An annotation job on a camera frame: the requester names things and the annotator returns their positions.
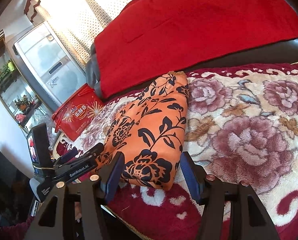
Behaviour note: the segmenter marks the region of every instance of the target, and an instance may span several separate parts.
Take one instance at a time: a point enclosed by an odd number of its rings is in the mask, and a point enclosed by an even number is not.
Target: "floral blanket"
[[[296,239],[298,64],[200,69],[187,73],[187,80],[183,150],[223,181],[248,180],[281,239]],[[80,156],[103,142],[116,113],[138,95],[134,92],[108,103],[75,142],[61,138],[59,154],[76,147]],[[140,233],[156,240],[194,239],[203,211],[203,206],[190,198],[180,167],[169,191],[121,183],[108,206]],[[224,239],[229,217],[227,203]]]

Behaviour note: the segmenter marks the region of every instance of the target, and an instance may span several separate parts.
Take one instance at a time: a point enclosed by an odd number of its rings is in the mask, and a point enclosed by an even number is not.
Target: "device screen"
[[[32,135],[30,135],[28,137],[28,145],[29,145],[29,149],[30,149],[30,155],[31,155],[32,162],[38,163],[38,157],[36,155],[36,147],[34,145]]]

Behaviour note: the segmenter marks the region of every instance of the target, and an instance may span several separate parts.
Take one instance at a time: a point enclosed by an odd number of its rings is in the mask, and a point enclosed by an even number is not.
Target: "silver appliance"
[[[58,106],[86,83],[84,71],[47,22],[31,29],[14,46],[34,78]]]

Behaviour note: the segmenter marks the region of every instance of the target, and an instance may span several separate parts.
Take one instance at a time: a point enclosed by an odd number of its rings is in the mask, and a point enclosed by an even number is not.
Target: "polka dot curtain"
[[[46,20],[77,63],[85,68],[94,38],[131,0],[28,0],[34,25]]]

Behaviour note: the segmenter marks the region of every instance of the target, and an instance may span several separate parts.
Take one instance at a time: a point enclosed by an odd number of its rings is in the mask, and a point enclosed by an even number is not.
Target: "logo on red bag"
[[[78,105],[76,108],[77,109],[73,113],[74,117],[76,117],[78,119],[84,118],[87,114],[87,106],[85,104],[81,104],[81,105]]]

